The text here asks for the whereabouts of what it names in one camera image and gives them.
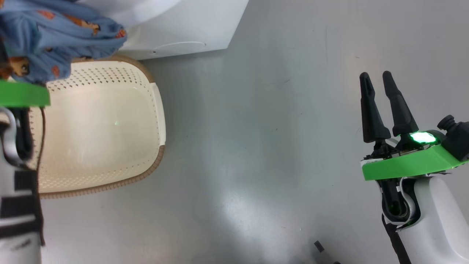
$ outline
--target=white appliance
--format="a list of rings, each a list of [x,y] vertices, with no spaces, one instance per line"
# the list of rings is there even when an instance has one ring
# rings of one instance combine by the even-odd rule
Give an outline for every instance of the white appliance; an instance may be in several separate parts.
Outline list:
[[[248,0],[79,0],[122,24],[136,60],[224,49]]]

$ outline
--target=green light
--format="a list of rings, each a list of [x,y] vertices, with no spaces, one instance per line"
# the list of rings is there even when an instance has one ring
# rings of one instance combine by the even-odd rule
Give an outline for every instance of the green light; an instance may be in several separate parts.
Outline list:
[[[413,133],[410,136],[415,142],[418,142],[418,143],[433,143],[437,141],[437,139],[428,132],[417,132],[417,133]]]

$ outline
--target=laundry basket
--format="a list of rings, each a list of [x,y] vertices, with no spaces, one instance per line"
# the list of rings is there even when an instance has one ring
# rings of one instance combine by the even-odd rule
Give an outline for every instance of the laundry basket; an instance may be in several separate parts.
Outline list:
[[[68,79],[47,83],[42,199],[96,193],[149,176],[163,157],[166,126],[158,87],[139,62],[123,56],[72,64]],[[34,168],[42,116],[30,112]]]

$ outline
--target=green plastic strip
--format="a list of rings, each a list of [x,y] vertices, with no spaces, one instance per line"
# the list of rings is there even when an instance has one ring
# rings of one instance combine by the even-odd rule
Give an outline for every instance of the green plastic strip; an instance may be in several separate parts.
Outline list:
[[[29,83],[0,81],[0,106],[44,107],[51,105],[47,88]]]
[[[446,171],[469,161],[460,162],[441,145],[402,155],[396,158],[365,164],[365,180],[411,177]]]

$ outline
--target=blue patterned fabric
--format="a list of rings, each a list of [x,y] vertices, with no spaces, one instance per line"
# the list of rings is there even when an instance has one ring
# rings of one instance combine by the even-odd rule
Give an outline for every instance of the blue patterned fabric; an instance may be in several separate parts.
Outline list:
[[[127,40],[112,19],[73,2],[0,0],[0,38],[17,81],[67,78],[74,58],[104,58]]]

